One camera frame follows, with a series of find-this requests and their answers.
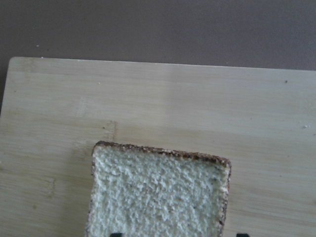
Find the bread crust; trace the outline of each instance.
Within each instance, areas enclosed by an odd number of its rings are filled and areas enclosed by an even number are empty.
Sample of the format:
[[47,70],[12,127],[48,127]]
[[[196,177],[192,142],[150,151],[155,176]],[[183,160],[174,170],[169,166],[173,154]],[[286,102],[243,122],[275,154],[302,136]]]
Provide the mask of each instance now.
[[[228,180],[227,180],[227,190],[229,190],[229,185],[230,185],[230,177],[232,173],[232,164],[231,162],[222,157],[218,156],[212,156],[204,153],[192,153],[192,152],[184,152],[184,151],[175,151],[175,150],[166,150],[162,148],[154,148],[154,147],[145,147],[145,146],[136,146],[132,144],[119,144],[115,142],[105,142],[105,141],[99,141],[95,144],[92,154],[94,152],[94,149],[96,147],[116,147],[118,149],[121,149],[123,151],[138,151],[138,152],[145,152],[145,153],[156,153],[156,154],[165,154],[166,156],[173,156],[175,158],[188,158],[188,159],[193,159],[193,160],[202,160],[205,162],[212,162],[215,164],[219,164],[224,166],[225,168],[229,168],[229,174],[228,174]],[[95,160],[92,160],[92,168],[91,168],[91,174],[94,175],[95,171]],[[224,196],[224,200],[222,202],[222,216],[219,220],[219,225],[220,225],[220,230],[218,237],[223,236],[223,229],[224,229],[224,223],[226,220],[226,211],[227,211],[227,204],[228,204],[228,194]],[[93,208],[93,200],[91,200],[90,205],[89,205],[89,213],[88,213],[88,223],[90,222],[90,219],[92,218],[90,216],[90,211]],[[87,224],[85,228],[85,237],[89,237],[89,232],[88,232],[89,226]]]

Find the white bread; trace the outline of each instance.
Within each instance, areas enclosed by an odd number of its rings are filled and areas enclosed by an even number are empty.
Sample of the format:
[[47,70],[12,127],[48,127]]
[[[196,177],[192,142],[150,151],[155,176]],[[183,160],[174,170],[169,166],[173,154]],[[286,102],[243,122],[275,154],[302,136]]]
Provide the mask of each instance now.
[[221,237],[231,163],[200,153],[98,142],[86,237]]

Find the wooden cutting board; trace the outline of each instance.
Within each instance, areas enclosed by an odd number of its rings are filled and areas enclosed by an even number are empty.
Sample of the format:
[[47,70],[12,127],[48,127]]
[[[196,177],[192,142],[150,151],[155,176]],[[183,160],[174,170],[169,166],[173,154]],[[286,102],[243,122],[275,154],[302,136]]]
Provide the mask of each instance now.
[[0,236],[83,236],[99,140],[229,158],[225,237],[315,237],[316,72],[13,58]]

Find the gray countertop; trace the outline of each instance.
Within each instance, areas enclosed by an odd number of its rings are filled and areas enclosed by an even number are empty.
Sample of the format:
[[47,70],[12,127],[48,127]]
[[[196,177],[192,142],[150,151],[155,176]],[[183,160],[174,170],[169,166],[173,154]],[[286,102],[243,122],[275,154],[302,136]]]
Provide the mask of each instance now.
[[0,101],[13,56],[316,70],[315,22],[314,0],[2,0]]

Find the bamboo cutting board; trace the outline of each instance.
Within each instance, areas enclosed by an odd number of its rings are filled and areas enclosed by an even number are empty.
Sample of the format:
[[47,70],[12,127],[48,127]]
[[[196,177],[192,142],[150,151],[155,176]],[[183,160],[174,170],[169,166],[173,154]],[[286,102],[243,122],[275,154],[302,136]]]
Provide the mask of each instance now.
[[0,236],[83,236],[99,140],[229,158],[225,237],[315,237],[316,72],[13,58]]

